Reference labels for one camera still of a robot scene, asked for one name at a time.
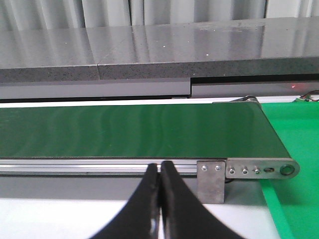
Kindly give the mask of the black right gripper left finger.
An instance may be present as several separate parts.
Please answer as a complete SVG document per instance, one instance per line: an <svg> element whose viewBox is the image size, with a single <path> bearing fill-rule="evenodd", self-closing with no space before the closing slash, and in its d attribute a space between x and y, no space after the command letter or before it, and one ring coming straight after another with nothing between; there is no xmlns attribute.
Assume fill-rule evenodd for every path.
<svg viewBox="0 0 319 239"><path fill-rule="evenodd" d="M156 164L147 170L126 205L93 239L157 239L160 222Z"/></svg>

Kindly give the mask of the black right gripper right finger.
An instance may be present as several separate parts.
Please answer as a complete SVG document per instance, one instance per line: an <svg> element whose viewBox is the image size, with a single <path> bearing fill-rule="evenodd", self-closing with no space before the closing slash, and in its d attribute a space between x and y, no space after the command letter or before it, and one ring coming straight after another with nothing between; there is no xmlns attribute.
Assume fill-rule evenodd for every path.
<svg viewBox="0 0 319 239"><path fill-rule="evenodd" d="M161 207L166 239L241 239L191 192L173 162L161 163Z"/></svg>

